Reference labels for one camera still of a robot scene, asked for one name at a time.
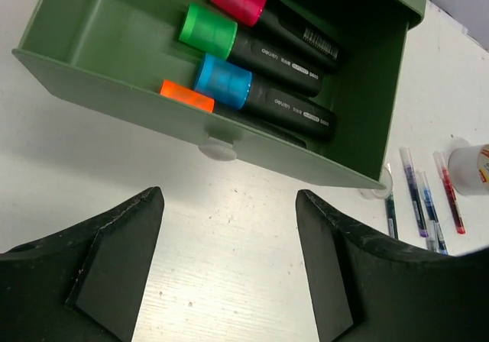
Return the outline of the large white tape roll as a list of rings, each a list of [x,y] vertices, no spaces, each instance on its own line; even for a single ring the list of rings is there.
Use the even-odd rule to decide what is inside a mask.
[[[488,145],[454,149],[449,156],[452,184],[462,195],[488,195]]]

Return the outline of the green pen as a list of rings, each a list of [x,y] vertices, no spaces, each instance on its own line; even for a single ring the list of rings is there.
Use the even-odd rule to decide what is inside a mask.
[[[393,177],[391,173],[390,164],[387,163],[385,165],[386,174],[387,174],[387,191],[386,198],[384,199],[385,210],[387,215],[387,226],[388,226],[388,234],[395,239],[398,239],[398,230],[397,230],[397,216],[395,211],[395,203],[393,197]]]

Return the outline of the blue highlighter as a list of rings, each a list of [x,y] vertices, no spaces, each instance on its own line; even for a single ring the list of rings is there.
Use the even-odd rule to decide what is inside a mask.
[[[194,90],[237,111],[312,138],[329,140],[335,133],[336,116],[317,103],[280,90],[266,79],[205,54]]]

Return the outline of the pink highlighter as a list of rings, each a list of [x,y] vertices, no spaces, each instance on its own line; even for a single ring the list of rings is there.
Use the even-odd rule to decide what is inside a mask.
[[[211,0],[253,31],[273,37],[326,72],[338,69],[340,46],[317,26],[280,0]]]

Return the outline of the orange highlighter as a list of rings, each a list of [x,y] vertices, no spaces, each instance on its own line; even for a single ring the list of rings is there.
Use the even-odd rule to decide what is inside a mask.
[[[215,115],[220,115],[224,118],[228,118],[254,129],[258,129],[259,131],[263,131],[272,136],[278,137],[298,147],[306,148],[306,143],[292,134],[289,134],[258,118],[254,118],[250,115],[230,108],[227,105],[223,105],[222,103],[219,103],[208,96],[195,92],[192,89],[188,89],[187,87],[176,84],[170,80],[165,79],[163,81],[160,88],[160,94],[165,98],[173,99]]]

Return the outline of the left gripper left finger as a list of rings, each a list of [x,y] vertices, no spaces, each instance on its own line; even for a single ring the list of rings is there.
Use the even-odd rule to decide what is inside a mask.
[[[160,233],[150,187],[1,255],[3,341],[130,341]]]

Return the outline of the green drawer box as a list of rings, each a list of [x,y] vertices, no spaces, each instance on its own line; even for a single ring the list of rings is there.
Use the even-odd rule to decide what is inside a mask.
[[[177,40],[186,7],[210,0],[39,0],[13,53],[65,101],[192,144],[229,143],[240,160],[319,186],[375,188],[387,149],[408,31],[426,0],[281,0],[342,47],[316,102],[338,119],[304,146],[169,100],[193,84],[202,53]]]

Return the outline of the purple pen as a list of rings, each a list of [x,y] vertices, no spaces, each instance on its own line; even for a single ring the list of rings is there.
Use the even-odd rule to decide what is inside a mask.
[[[410,192],[411,202],[413,204],[413,211],[414,211],[419,235],[421,237],[427,238],[429,236],[429,233],[426,227],[426,220],[423,214],[423,207],[422,207],[421,198],[419,196],[419,190],[417,186],[413,162],[408,148],[406,147],[400,148],[400,158],[403,164],[403,170],[406,177],[406,183],[408,185],[408,189]]]

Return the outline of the blue pen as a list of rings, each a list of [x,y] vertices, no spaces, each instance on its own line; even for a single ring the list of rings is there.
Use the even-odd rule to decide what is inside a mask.
[[[432,199],[432,193],[426,174],[417,170],[416,180],[418,182],[419,192],[423,198],[426,213],[428,215],[428,220],[426,223],[429,233],[429,238],[427,240],[428,249],[440,254],[448,255],[448,249],[442,234],[442,229],[439,223],[438,215],[436,213],[436,207]]]

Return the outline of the small clear tape roll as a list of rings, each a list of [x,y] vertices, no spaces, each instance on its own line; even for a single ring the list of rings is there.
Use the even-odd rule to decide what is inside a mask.
[[[384,200],[393,193],[393,177],[390,164],[384,164],[381,171],[380,184],[384,185],[383,189],[359,189],[361,196],[367,200]]]

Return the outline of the green highlighter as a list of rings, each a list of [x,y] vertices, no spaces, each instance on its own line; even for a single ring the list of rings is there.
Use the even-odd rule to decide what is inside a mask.
[[[189,4],[179,40],[301,95],[315,97],[322,88],[320,68],[200,5]]]

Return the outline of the red pen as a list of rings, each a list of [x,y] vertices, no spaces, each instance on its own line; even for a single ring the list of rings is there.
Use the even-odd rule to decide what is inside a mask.
[[[458,234],[466,234],[465,226],[461,218],[457,199],[455,196],[455,191],[449,176],[447,164],[445,162],[445,157],[442,153],[436,151],[433,153],[433,158],[435,160],[436,168],[439,172],[439,177],[442,180],[442,184],[444,186],[445,195],[449,203],[453,221],[455,223],[455,229]]]

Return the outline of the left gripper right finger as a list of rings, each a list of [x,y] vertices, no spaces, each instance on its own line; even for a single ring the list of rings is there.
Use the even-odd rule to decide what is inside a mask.
[[[434,253],[355,220],[309,190],[296,196],[321,341],[486,341],[488,251]]]

